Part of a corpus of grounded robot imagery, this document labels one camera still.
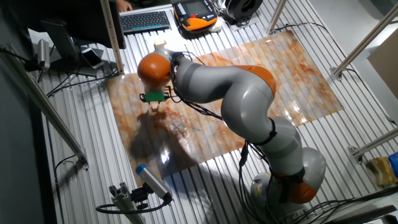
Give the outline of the person hand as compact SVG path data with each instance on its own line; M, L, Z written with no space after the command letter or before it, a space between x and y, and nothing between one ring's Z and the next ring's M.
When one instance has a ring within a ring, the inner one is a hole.
M116 2L118 5L119 12L126 12L133 10L131 3L126 0L117 0Z

